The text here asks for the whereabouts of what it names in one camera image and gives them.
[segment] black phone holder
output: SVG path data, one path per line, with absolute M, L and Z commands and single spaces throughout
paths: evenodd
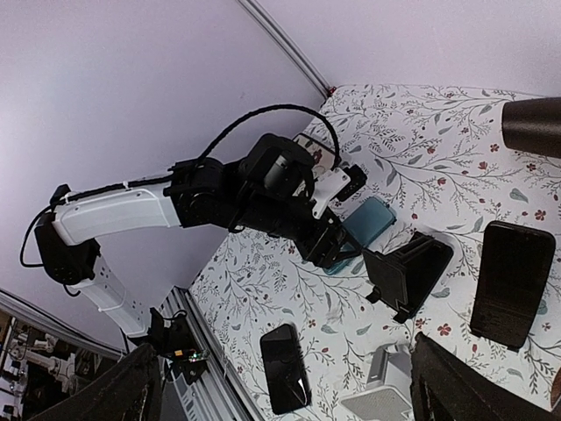
M 366 299 L 371 303 L 381 300 L 397 311 L 394 320 L 404 323 L 429 296 L 453 252 L 443 242 L 416 232 L 407 245 L 390 254 L 368 249 L 362 254 L 368 278 L 374 284 Z

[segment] floral pattern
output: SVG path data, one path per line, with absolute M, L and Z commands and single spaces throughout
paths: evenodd
M 561 161 L 504 147 L 501 109 L 529 96 L 503 90 L 366 85 L 337 89 L 322 108 L 335 126 L 344 161 L 360 165 L 367 185 L 345 203 L 342 218 L 370 196 L 398 222 L 370 248 L 388 253 L 414 230 L 450 244 L 454 257 L 415 319 L 404 325 L 371 292 L 363 261 L 327 276 L 302 261 L 293 244 L 246 230 L 229 235 L 191 292 L 227 358 L 267 419 L 356 419 L 338 405 L 362 390 L 372 352 L 389 342 L 431 336 L 487 379 L 550 408 L 561 367 L 561 250 L 536 322 L 518 352 L 471 335 L 483 231 L 493 220 L 561 236 Z M 327 139 L 318 120 L 307 134 Z M 276 417 L 270 411 L 259 353 L 262 334 L 283 323 L 299 332 L 312 404 Z

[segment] black cable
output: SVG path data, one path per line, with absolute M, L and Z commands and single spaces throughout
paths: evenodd
M 182 316 L 184 316 L 184 317 L 187 316 L 187 312 L 186 312 L 184 309 L 181 309 L 181 310 L 177 310 L 177 311 L 175 312 L 175 314 L 174 314 L 172 317 L 170 317 L 170 318 L 163 318 L 163 319 L 164 319 L 164 320 L 169 320 L 169 321 L 174 321 L 174 320 L 177 320 L 177 319 L 180 317 L 180 314 L 181 314 Z
M 121 331 L 121 335 L 123 335 L 124 349 L 126 349 L 126 354 L 128 355 L 129 353 L 131 353 L 131 349 L 129 348 L 129 340 L 124 334 L 123 329 L 120 329 L 120 331 Z
M 50 211 L 52 208 L 53 208 L 53 206 L 51 204 L 49 204 L 46 208 L 44 208 L 41 212 L 39 212 L 35 216 L 33 221 L 29 224 L 29 226 L 27 227 L 27 230 L 25 231 L 24 242 L 21 245 L 21 250 L 19 251 L 19 263 L 24 268 L 42 268 L 43 267 L 42 263 L 25 263 L 24 262 L 24 253 L 25 253 L 25 247 L 27 246 L 27 240 L 29 239 L 29 236 L 32 233 L 33 227 L 35 226 L 37 221 L 39 221 L 39 218 L 41 218 L 45 213 Z
M 204 160 L 207 156 L 209 156 L 209 154 L 212 152 L 212 150 L 215 147 L 217 147 L 217 145 L 222 140 L 224 140 L 224 138 L 226 136 L 228 136 L 228 134 L 230 134 L 230 132 L 232 130 L 234 130 L 236 127 L 238 127 L 239 125 L 241 125 L 245 121 L 249 120 L 250 118 L 258 116 L 259 114 L 265 114 L 266 112 L 277 111 L 277 110 L 296 110 L 296 111 L 301 111 L 301 112 L 305 112 L 307 114 L 310 114 L 310 115 L 314 116 L 315 118 L 319 118 L 321 120 L 321 122 L 327 127 L 327 130 L 329 131 L 329 133 L 331 135 L 331 138 L 333 139 L 333 146 L 334 146 L 334 149 L 335 149 L 334 150 L 335 160 L 333 162 L 333 167 L 331 169 L 334 169 L 338 165 L 338 163 L 341 161 L 341 151 L 340 151 L 340 147 L 339 147 L 339 138 L 337 137 L 337 133 L 335 132 L 335 129 L 333 128 L 333 125 L 331 125 L 331 123 L 328 121 L 328 119 L 325 116 L 323 116 L 322 114 L 320 114 L 319 112 L 314 111 L 314 110 L 312 110 L 308 107 L 304 107 L 304 106 L 301 106 L 301 105 L 295 105 L 293 103 L 281 103 L 281 104 L 278 104 L 278 105 L 269 105 L 267 107 L 259 108 L 255 111 L 248 112 L 244 116 L 238 118 L 231 125 L 229 125 L 224 130 L 222 130 L 222 132 L 218 135 L 218 137 L 216 139 L 214 139 L 210 143 L 210 145 L 204 150 L 204 152 L 202 152 L 199 155 L 199 157 L 196 159 L 196 165 L 194 165 L 193 168 L 196 168 L 202 162 L 202 160 Z
M 73 298 L 81 294 L 81 291 L 70 292 L 67 285 L 62 285 L 62 288 L 64 288 L 64 291 Z

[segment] black smartphone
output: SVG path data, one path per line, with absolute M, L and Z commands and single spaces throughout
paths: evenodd
M 263 335 L 260 345 L 273 413 L 286 414 L 309 405 L 311 392 L 296 329 L 279 326 Z
M 524 345 L 542 299 L 555 237 L 526 226 L 493 221 L 485 229 L 470 327 L 512 350 Z

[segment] white plastic object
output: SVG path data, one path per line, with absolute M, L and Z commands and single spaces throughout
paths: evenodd
M 322 217 L 331 200 L 344 186 L 351 182 L 351 177 L 341 168 L 335 168 L 320 175 L 314 186 L 312 201 L 315 201 L 312 215 L 315 219 Z
M 404 345 L 381 346 L 373 354 L 366 389 L 339 401 L 365 421 L 407 421 L 413 418 L 411 356 Z
M 179 226 L 174 204 L 164 196 L 169 185 L 115 190 L 59 205 L 54 210 L 53 226 L 69 246 L 135 228 Z
M 81 291 L 121 328 L 128 338 L 139 338 L 148 333 L 152 322 L 149 309 L 129 295 L 124 285 L 100 256 L 94 264 L 94 279 L 87 279 L 68 288 Z

